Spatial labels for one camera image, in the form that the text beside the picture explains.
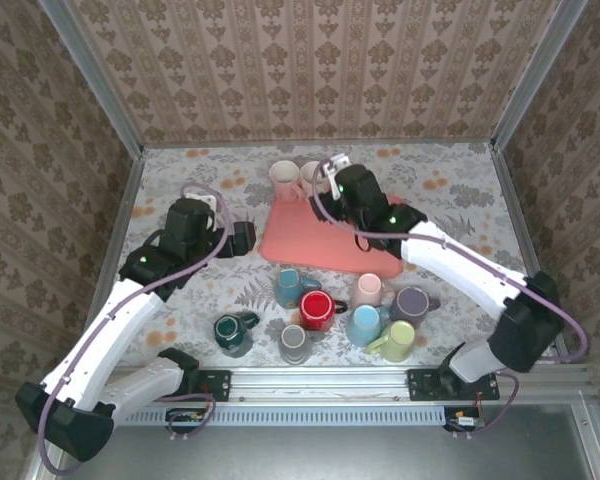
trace dark green mug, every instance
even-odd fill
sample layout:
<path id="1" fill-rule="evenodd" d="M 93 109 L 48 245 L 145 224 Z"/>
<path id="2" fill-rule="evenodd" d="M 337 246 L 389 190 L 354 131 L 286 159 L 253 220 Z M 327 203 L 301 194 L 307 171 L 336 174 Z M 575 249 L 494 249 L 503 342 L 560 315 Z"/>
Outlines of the dark green mug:
<path id="1" fill-rule="evenodd" d="M 239 358 L 253 346 L 251 329 L 260 323 L 260 317 L 253 312 L 221 316 L 213 327 L 216 342 L 225 355 Z"/>

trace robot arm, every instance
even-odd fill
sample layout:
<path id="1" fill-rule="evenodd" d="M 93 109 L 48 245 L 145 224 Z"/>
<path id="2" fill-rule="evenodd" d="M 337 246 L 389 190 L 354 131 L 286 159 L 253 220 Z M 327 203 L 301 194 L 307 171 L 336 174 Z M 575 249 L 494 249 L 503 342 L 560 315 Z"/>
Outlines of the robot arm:
<path id="1" fill-rule="evenodd" d="M 562 330 L 563 321 L 557 315 L 497 279 L 472 259 L 492 267 L 501 279 L 515 280 L 558 304 L 555 282 L 548 275 L 539 272 L 529 278 L 497 265 L 450 238 L 415 208 L 390 205 L 373 173 L 363 165 L 351 164 L 344 154 L 324 164 L 322 173 L 329 179 L 331 191 L 320 194 L 319 198 L 332 217 L 355 225 L 359 231 L 409 234 L 411 237 L 400 239 L 379 235 L 370 238 L 369 244 L 432 271 L 498 320 L 488 339 L 461 344 L 440 366 L 442 387 L 451 396 L 491 372 L 504 368 L 528 372 Z M 311 203 L 317 217 L 326 221 L 313 198 Z M 431 237 L 438 242 L 430 241 Z"/>
<path id="2" fill-rule="evenodd" d="M 218 258 L 246 255 L 253 248 L 253 223 L 236 222 L 233 230 Z M 223 229 L 216 227 L 215 197 L 187 195 L 169 208 L 164 228 L 129 254 L 106 304 L 67 357 L 42 383 L 26 382 L 16 393 L 16 403 L 34 432 L 61 379 L 64 384 L 53 400 L 45 438 L 81 462 L 104 447 L 118 419 L 125 419 L 156 398 L 193 392 L 198 362 L 173 348 L 161 352 L 144 369 L 106 387 L 105 383 L 142 325 L 195 272 L 135 296 L 104 327 L 100 325 L 116 305 L 138 290 L 204 259 L 222 234 Z M 64 378 L 68 365 L 97 328 L 102 330 L 88 344 L 70 378 Z"/>

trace light blue mug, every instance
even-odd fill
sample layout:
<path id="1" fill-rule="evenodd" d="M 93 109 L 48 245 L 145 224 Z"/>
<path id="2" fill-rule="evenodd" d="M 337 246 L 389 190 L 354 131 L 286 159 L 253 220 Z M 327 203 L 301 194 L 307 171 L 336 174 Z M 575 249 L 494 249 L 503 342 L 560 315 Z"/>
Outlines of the light blue mug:
<path id="1" fill-rule="evenodd" d="M 276 277 L 273 294 L 282 308 L 296 308 L 302 294 L 314 288 L 322 288 L 322 284 L 300 275 L 294 268 L 285 268 Z"/>
<path id="2" fill-rule="evenodd" d="M 347 338 L 357 347 L 366 347 L 380 336 L 389 322 L 388 307 L 360 305 L 349 316 L 345 329 Z"/>

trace gray mug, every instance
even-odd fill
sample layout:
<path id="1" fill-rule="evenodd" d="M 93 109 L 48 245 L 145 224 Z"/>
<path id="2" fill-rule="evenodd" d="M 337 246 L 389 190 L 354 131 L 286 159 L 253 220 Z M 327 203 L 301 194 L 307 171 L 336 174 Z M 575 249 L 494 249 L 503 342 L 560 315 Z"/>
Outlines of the gray mug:
<path id="1" fill-rule="evenodd" d="M 429 296 L 418 287 L 403 288 L 393 299 L 389 308 L 392 322 L 406 320 L 417 327 L 429 311 Z"/>
<path id="2" fill-rule="evenodd" d="M 311 356 L 311 344 L 312 341 L 304 328 L 289 325 L 280 334 L 280 356 L 291 365 L 300 365 Z"/>

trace damask wallpaper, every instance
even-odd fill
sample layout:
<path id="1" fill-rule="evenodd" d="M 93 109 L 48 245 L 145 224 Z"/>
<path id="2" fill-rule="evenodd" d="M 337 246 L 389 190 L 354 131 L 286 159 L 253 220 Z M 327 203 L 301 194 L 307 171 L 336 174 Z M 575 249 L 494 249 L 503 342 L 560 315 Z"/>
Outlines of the damask wallpaper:
<path id="1" fill-rule="evenodd" d="M 69 0 L 148 146 L 487 138 L 559 0 Z"/>
<path id="2" fill-rule="evenodd" d="M 79 337 L 129 166 L 38 4 L 0 0 L 0 480 L 34 439 L 14 393 Z"/>
<path id="3" fill-rule="evenodd" d="M 590 0 L 505 148 L 541 265 L 584 323 L 600 397 L 600 0 Z"/>

